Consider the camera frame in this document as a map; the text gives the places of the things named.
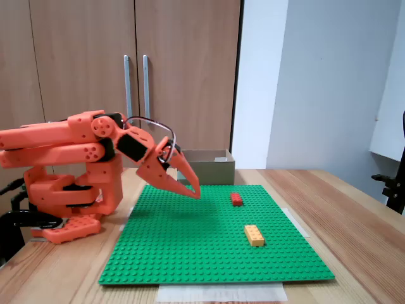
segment orange robotic arm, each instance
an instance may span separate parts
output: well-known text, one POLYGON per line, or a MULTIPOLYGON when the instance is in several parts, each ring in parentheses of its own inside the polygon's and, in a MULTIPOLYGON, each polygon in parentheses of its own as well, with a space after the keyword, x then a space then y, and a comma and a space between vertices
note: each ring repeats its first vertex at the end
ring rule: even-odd
MULTIPOLYGON (((155 144, 149 133, 131 126, 120 113, 89 111, 61 122, 0 131, 0 149, 3 168, 33 166, 24 173, 28 199, 38 212, 59 218, 91 215, 97 221, 98 215, 115 210, 122 199, 121 155, 139 165, 137 174, 150 185, 191 198, 201 195, 198 178, 181 149, 168 137, 155 144), (44 168, 70 163, 85 163, 86 173, 75 179, 48 175, 44 168), (169 166, 181 171, 194 190, 168 175, 169 166)), ((74 236, 54 243, 80 237, 74 236)))

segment cabinet door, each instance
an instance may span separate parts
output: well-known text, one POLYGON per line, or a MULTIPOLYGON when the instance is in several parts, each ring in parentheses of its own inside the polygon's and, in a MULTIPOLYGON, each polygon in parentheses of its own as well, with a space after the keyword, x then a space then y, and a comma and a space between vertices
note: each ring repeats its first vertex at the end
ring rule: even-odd
MULTIPOLYGON (((0 0, 0 105, 0 130, 45 121, 26 0, 0 0)), ((0 188, 22 177, 25 169, 0 167, 0 188)), ((17 193, 0 196, 0 214, 11 210, 10 198, 17 193)), ((28 208, 27 200, 22 208, 28 208)))
POLYGON ((147 55, 151 118, 171 127, 181 148, 229 148, 239 10, 239 0, 135 0, 140 112, 147 55))
MULTIPOLYGON (((89 110, 127 115, 124 55, 138 115, 134 0, 33 0, 30 6, 46 121, 89 110)), ((83 164, 54 167, 73 175, 84 170, 83 164)))

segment cable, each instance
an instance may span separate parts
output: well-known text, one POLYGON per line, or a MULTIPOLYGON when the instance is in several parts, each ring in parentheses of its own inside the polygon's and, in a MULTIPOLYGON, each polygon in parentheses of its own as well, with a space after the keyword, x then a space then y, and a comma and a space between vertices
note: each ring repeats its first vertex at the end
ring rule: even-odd
POLYGON ((8 191, 15 190, 19 187, 21 187, 24 184, 24 179, 16 179, 10 182, 6 187, 0 190, 0 195, 3 195, 4 193, 7 193, 8 191))

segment green lego baseplate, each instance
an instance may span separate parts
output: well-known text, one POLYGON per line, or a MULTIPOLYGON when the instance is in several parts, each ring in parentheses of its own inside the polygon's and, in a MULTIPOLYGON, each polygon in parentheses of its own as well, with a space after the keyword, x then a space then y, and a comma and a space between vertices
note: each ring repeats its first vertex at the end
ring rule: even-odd
POLYGON ((99 284, 201 284, 333 279, 262 186, 201 186, 196 200, 146 186, 99 284), (232 206, 240 193, 243 206, 232 206), (265 245, 252 247, 245 225, 265 245))

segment cabinet handle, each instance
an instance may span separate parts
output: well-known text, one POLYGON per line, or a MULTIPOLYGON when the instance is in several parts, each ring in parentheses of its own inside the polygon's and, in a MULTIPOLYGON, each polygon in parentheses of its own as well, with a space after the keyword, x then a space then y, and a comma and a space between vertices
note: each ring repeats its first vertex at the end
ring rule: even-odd
POLYGON ((151 110, 149 107, 149 67, 147 55, 144 59, 144 95, 145 95, 145 117, 151 119, 151 110))
POLYGON ((127 118, 132 116, 131 80, 129 74, 129 57, 124 55, 125 95, 127 97, 127 118))

